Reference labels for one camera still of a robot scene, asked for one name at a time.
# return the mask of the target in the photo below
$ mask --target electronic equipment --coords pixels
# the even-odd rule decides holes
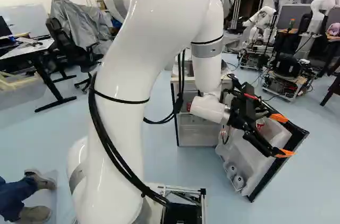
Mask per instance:
[[[12,34],[10,28],[4,18],[0,16],[0,37],[10,36]]]

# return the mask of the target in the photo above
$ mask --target shoe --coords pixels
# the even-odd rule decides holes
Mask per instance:
[[[41,173],[35,169],[27,169],[25,170],[25,176],[33,178],[38,186],[38,190],[40,189],[49,189],[53,191],[56,189],[56,182],[51,178],[42,178]]]
[[[51,215],[52,210],[46,206],[24,207],[19,214],[19,220],[15,223],[41,224],[47,222]]]

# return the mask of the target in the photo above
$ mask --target black cable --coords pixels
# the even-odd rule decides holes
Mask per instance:
[[[268,68],[267,69],[265,69],[265,70],[263,70],[262,72],[260,72],[259,73],[259,76],[256,78],[256,80],[255,81],[253,81],[252,83],[250,83],[250,85],[253,85],[260,77],[261,77],[261,75],[263,75],[264,74],[264,72],[265,71],[267,71],[268,70]]]
[[[262,101],[264,101],[264,102],[268,102],[268,101],[272,100],[273,98],[276,98],[276,97],[282,96],[282,94],[283,94],[283,93],[280,93],[279,95],[275,95],[275,96],[273,96],[273,97],[269,98],[268,100],[262,100]]]
[[[164,119],[162,119],[162,120],[160,120],[158,122],[154,122],[154,121],[149,120],[148,118],[144,117],[143,121],[145,123],[151,124],[151,125],[161,125],[161,124],[168,123],[181,110],[182,105],[183,105],[184,78],[185,78],[185,75],[184,75],[184,62],[185,62],[185,50],[183,50],[183,53],[182,53],[182,70],[181,70],[181,54],[178,54],[178,56],[177,56],[178,89],[179,89],[179,93],[178,93],[178,99],[176,100],[176,103],[174,105],[174,109],[172,110],[172,112],[166,118],[164,118]]]
[[[310,35],[310,37],[308,38],[308,40],[299,48],[299,49],[297,49],[295,52],[294,52],[294,54],[293,55],[295,55],[299,50],[301,50],[302,49],[302,47],[312,38],[312,36],[313,35]]]
[[[89,109],[90,109],[90,115],[93,121],[93,125],[97,131],[97,134],[99,136],[99,139],[109,156],[110,160],[114,164],[114,166],[117,168],[117,170],[131,183],[133,184],[137,189],[139,189],[142,192],[142,197],[147,196],[154,200],[155,202],[168,207],[168,204],[170,203],[168,199],[165,197],[159,195],[155,191],[151,190],[148,186],[146,186],[131,170],[129,165],[124,161],[123,157],[120,155],[120,153],[117,151],[116,147],[113,145],[113,142],[111,141],[110,137],[108,136],[105,127],[103,125],[103,122],[100,118],[98,107],[95,99],[95,85],[96,75],[93,76],[93,79],[91,81],[91,87],[89,88]]]
[[[241,64],[241,59],[240,59],[240,61],[239,61],[239,63],[238,63],[238,65],[237,66],[235,66],[234,64],[232,64],[232,63],[229,63],[229,62],[226,62],[226,64],[229,64],[229,65],[231,65],[231,66],[233,66],[235,69],[233,69],[233,70],[230,70],[230,72],[232,72],[232,71],[235,71],[235,70],[237,70],[239,67],[240,67],[240,64]]]
[[[223,145],[226,145],[227,144],[227,142],[229,141],[229,137],[230,137],[230,126],[229,126],[229,130],[228,130],[228,136],[227,136],[227,138],[226,138],[226,140],[224,141],[224,136],[222,135],[222,143],[223,143]]]
[[[309,88],[312,88],[312,89],[311,89],[311,90],[308,90],[308,91],[306,91],[306,92],[312,92],[312,91],[314,90],[312,84],[309,85],[308,89],[309,89]]]

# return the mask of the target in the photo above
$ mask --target person's leg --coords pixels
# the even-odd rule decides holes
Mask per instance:
[[[19,213],[24,207],[22,201],[34,194],[37,189],[37,183],[31,177],[25,177],[14,183],[2,183],[0,185],[0,215],[5,220],[18,220]]]

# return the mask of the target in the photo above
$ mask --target black chair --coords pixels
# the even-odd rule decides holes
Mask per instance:
[[[103,54],[93,53],[93,47],[98,43],[86,47],[86,50],[77,46],[65,33],[57,18],[48,18],[46,20],[46,27],[55,40],[56,47],[66,55],[68,61],[73,65],[80,66],[80,71],[89,75],[86,80],[74,85],[76,88],[79,88],[80,85],[86,83],[85,87],[82,88],[82,92],[86,94],[92,79],[90,72],[96,68],[100,63],[99,60],[103,58]]]

